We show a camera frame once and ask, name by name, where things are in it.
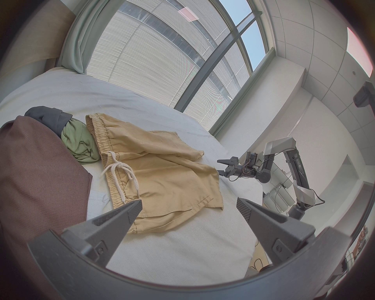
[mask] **bed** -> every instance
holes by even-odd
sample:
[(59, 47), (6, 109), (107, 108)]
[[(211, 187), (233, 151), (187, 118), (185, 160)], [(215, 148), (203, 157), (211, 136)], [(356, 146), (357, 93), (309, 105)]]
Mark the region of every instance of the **bed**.
[[(101, 112), (131, 122), (144, 130), (176, 131), (189, 146), (204, 150), (198, 162), (223, 168), (217, 159), (228, 153), (194, 119), (152, 99), (117, 85), (77, 74), (62, 67), (24, 84), (0, 103), (1, 124), (33, 106), (56, 107), (84, 121)], [(100, 176), (101, 162), (84, 165), (92, 174), (91, 191), (109, 190)], [(220, 177), (224, 210), (203, 208), (182, 225), (164, 232), (128, 234), (107, 268), (143, 281), (168, 285), (208, 285), (242, 279), (254, 252), (256, 237), (236, 209), (237, 197), (262, 202), (262, 186), (253, 179), (234, 182)], [(103, 212), (111, 210), (109, 202)]]

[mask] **drawstring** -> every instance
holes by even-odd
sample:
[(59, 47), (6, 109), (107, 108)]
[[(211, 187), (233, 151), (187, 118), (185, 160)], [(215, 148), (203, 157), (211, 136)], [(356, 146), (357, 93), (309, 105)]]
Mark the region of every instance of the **drawstring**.
[(133, 169), (127, 165), (126, 163), (123, 163), (123, 162), (119, 162), (117, 159), (116, 159), (116, 154), (113, 152), (113, 151), (108, 151), (108, 152), (105, 152), (105, 154), (111, 154), (113, 160), (115, 161), (114, 163), (111, 163), (110, 165), (108, 165), (104, 171), (101, 173), (101, 176), (103, 176), (103, 174), (105, 172), (107, 172), (107, 170), (109, 168), (111, 168), (111, 173), (112, 173), (112, 176), (113, 178), (115, 179), (115, 182), (116, 182), (116, 186), (117, 186), (117, 190), (118, 190), (118, 193), (120, 194), (120, 197), (121, 197), (121, 200), (122, 202), (126, 203), (125, 202), (125, 195), (120, 187), (120, 184), (119, 184), (119, 181), (117, 180), (117, 177), (116, 177), (116, 174), (115, 174), (115, 169), (117, 167), (123, 169), (128, 177), (129, 177), (129, 180), (132, 180), (134, 182), (134, 185), (135, 185), (135, 188), (137, 190), (137, 195), (138, 195), (138, 199), (140, 199), (140, 191), (139, 191), (139, 184), (138, 184), (138, 180), (137, 178), (135, 177), (134, 175), (134, 172), (133, 172)]

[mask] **ceiling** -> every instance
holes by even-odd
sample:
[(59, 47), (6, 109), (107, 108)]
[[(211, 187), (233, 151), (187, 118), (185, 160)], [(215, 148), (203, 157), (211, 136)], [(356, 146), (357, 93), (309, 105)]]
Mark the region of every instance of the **ceiling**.
[(346, 52), (347, 22), (325, 0), (263, 0), (278, 56), (305, 67), (302, 87), (344, 124), (367, 165), (375, 165), (375, 118), (353, 96), (369, 80)]

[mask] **blue sky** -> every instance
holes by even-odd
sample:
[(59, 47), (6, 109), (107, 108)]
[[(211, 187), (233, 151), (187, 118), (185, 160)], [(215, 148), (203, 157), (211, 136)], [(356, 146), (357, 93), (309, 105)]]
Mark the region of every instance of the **blue sky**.
[[(251, 9), (246, 0), (220, 0), (220, 2), (236, 25), (251, 13)], [(242, 34), (242, 40), (245, 44), (253, 70), (255, 70), (265, 55), (262, 37), (256, 22)]]

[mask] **green garment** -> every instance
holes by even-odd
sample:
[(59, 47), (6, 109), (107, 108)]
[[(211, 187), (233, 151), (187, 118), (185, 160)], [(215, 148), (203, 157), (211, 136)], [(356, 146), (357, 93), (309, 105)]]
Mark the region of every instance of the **green garment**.
[(100, 160), (93, 136), (81, 121), (71, 118), (61, 132), (61, 140), (80, 164)]

